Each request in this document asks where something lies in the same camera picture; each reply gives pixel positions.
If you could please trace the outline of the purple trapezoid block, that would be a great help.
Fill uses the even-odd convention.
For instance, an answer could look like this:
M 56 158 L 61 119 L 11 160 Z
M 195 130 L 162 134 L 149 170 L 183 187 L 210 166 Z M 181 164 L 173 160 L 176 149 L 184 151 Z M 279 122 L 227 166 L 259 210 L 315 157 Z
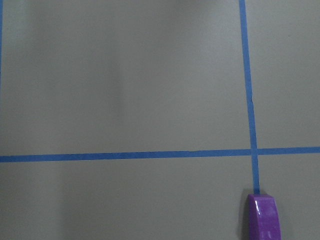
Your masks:
M 275 198 L 267 194 L 249 194 L 248 225 L 250 240 L 281 240 L 281 226 Z

